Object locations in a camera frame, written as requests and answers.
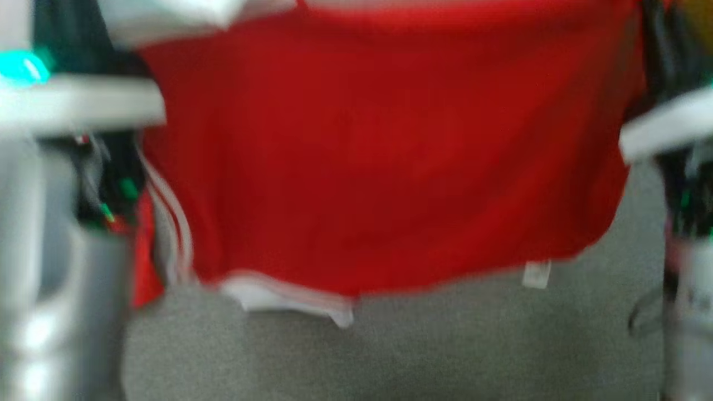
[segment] red garment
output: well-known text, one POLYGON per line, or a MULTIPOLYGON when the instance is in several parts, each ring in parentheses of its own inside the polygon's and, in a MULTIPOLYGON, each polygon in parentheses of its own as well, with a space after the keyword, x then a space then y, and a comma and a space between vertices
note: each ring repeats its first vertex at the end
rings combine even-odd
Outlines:
POLYGON ((569 258, 609 227, 635 0, 306 10, 146 49, 147 157, 205 283, 358 296, 569 258))
POLYGON ((139 308, 163 295, 163 284, 153 266, 153 207, 148 192, 141 194, 136 206, 139 229, 135 241, 133 306, 139 308))

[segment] red fabric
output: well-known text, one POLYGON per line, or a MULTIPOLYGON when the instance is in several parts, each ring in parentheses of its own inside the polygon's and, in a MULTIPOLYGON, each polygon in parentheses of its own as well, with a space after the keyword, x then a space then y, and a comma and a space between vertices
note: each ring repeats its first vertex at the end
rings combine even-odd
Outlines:
POLYGON ((636 3, 299 9, 144 50, 198 277, 357 296, 579 253, 627 177, 636 3))
POLYGON ((139 199, 137 214, 139 229, 135 243, 134 308, 145 306, 163 295, 163 284, 151 257, 154 236, 153 207, 147 192, 139 199))

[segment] metal stand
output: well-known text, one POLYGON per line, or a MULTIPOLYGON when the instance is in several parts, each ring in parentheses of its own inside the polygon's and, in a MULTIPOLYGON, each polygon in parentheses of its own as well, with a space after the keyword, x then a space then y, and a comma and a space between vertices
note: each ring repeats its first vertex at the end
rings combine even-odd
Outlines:
POLYGON ((669 237, 664 303, 665 396, 713 400, 713 242, 669 237))
POLYGON ((0 142, 0 400, 122 400, 130 236, 76 219, 78 174, 32 140, 0 142))

